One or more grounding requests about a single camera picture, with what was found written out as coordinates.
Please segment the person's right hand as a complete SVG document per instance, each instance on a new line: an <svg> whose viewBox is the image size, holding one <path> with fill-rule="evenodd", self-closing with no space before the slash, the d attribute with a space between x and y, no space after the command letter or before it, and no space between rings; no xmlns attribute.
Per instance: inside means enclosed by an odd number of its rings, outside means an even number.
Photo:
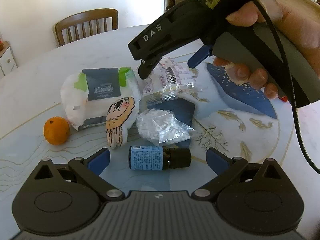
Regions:
<svg viewBox="0 0 320 240"><path fill-rule="evenodd" d="M276 26L300 51L310 66L319 75L319 23L309 19L302 13L278 3L275 0L258 0ZM249 27L255 23L265 22L263 15L253 2L248 2L239 10L231 13L226 20L236 26ZM254 89L264 88L265 96L272 100L278 97L275 84L269 83L264 69L250 72L245 64L234 64L216 57L216 66L227 67L229 78L236 84L249 83Z"/></svg>

